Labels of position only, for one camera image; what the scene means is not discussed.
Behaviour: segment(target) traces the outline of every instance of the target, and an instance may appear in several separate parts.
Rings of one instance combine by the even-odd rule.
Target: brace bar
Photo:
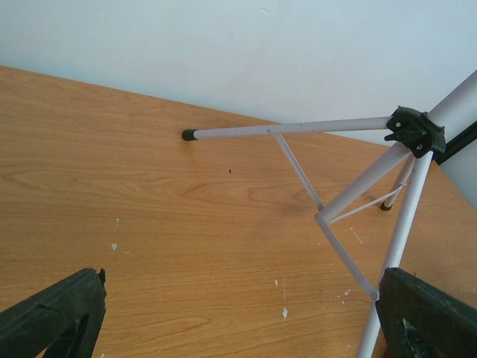
[[[309,182],[305,173],[301,169],[301,166],[298,163],[297,158],[295,158],[290,147],[288,147],[288,144],[285,141],[285,138],[283,138],[283,136],[275,136],[275,139],[277,140],[280,148],[283,150],[283,153],[285,153],[285,156],[287,157],[288,161],[293,167],[293,170],[295,170],[295,173],[297,174],[298,178],[301,180],[303,186],[305,187],[306,192],[308,193],[308,195],[310,195],[310,198],[312,199],[313,203],[315,203],[315,206],[318,208],[318,210],[323,209],[323,203],[318,197],[316,191],[313,189],[313,186]]]
[[[326,222],[318,215],[315,215],[315,221],[320,226],[331,246],[335,249],[341,261],[347,267],[351,276],[356,280],[358,285],[366,292],[373,301],[379,298],[378,290],[371,284],[371,282],[363,275],[359,267],[355,264],[351,256],[348,254],[343,245],[339,242],[336,235],[331,231]]]
[[[337,216],[336,218],[330,220],[330,221],[328,222],[328,224],[333,224],[334,222],[337,222],[337,221],[339,221],[339,220],[342,220],[342,219],[344,219],[344,218],[347,218],[348,216],[351,216],[352,214],[356,214],[357,212],[359,212],[359,211],[361,211],[361,210],[364,210],[364,209],[366,209],[367,207],[371,207],[371,206],[373,206],[374,204],[379,203],[380,201],[385,200],[386,198],[389,198],[390,196],[399,194],[399,192],[401,191],[401,189],[402,189],[405,185],[406,185],[406,183],[401,184],[401,186],[400,186],[399,188],[397,188],[396,190],[394,190],[394,191],[392,191],[392,192],[389,192],[389,193],[386,194],[386,195],[383,195],[381,198],[377,198],[376,200],[373,200],[373,201],[371,201],[371,202],[369,202],[369,203],[367,203],[367,204],[365,204],[365,205],[363,205],[363,206],[361,206],[361,207],[358,207],[358,208],[356,208],[356,209],[354,209],[354,210],[351,210],[351,211],[347,212],[346,214],[343,214],[343,215],[341,215],[341,216]]]

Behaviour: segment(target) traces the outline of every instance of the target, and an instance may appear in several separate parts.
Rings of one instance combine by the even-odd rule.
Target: wooden table
[[[370,302],[274,139],[180,138],[262,123],[0,68],[0,310],[105,268],[94,357],[353,357]],[[385,150],[287,139],[325,202]],[[396,172],[352,207],[386,193]],[[373,282],[397,213],[371,207],[334,225]],[[476,232],[476,213],[433,164],[402,267],[475,307]]]

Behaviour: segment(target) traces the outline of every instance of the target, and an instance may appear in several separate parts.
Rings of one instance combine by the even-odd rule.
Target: tripod leg
[[[402,143],[394,143],[386,153],[320,211],[319,215],[321,218],[325,222],[329,222],[345,207],[354,202],[363,192],[371,188],[375,182],[384,177],[392,168],[401,163],[410,153],[409,149]]]
[[[409,179],[409,175],[411,175],[412,167],[414,165],[415,160],[416,160],[416,158],[414,157],[414,155],[410,155],[408,157],[408,159],[404,163],[403,168],[401,169],[401,172],[397,176],[396,181],[394,182],[394,185],[393,185],[393,189],[391,191],[394,191],[394,190],[398,189],[400,186],[402,186]],[[396,192],[395,194],[393,194],[392,196],[390,196],[389,198],[384,200],[381,203],[381,209],[384,210],[384,211],[391,210],[391,208],[393,207],[394,201],[396,200],[400,191],[401,190],[399,190],[398,192]]]
[[[393,237],[389,245],[384,264],[382,266],[379,279],[388,267],[398,267],[401,262],[402,253],[404,252],[405,243],[411,230],[412,220],[416,213],[417,204],[419,203],[420,194],[423,191],[424,182],[426,181],[427,172],[432,161],[433,152],[429,152],[424,157],[417,159],[412,169],[412,182],[404,196],[402,208],[399,212],[396,227],[394,228]],[[367,315],[366,325],[364,326],[363,336],[356,351],[356,357],[368,358],[373,354],[374,345],[379,332],[379,318],[374,304],[371,305]]]
[[[341,121],[293,123],[289,125],[255,125],[251,127],[205,129],[201,131],[186,129],[182,132],[182,139],[191,141],[201,138],[222,138],[225,136],[276,136],[289,133],[368,131],[386,129],[386,123],[389,118],[343,119]]]

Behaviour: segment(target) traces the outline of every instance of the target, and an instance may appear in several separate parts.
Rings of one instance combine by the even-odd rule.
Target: paint speck
[[[359,239],[359,236],[358,236],[358,234],[357,234],[357,233],[355,233],[354,231],[353,231],[353,233],[355,234],[355,236],[356,236],[356,238],[358,239],[359,243],[360,243],[361,245],[363,245],[363,242],[361,241],[361,239]]]

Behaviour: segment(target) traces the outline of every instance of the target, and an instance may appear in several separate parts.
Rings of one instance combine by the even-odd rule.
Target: black plastic clamp
[[[416,158],[421,158],[429,151],[439,154],[446,151],[444,127],[435,125],[427,112],[399,106],[386,127],[393,133],[385,136],[385,140],[401,142],[411,149]]]

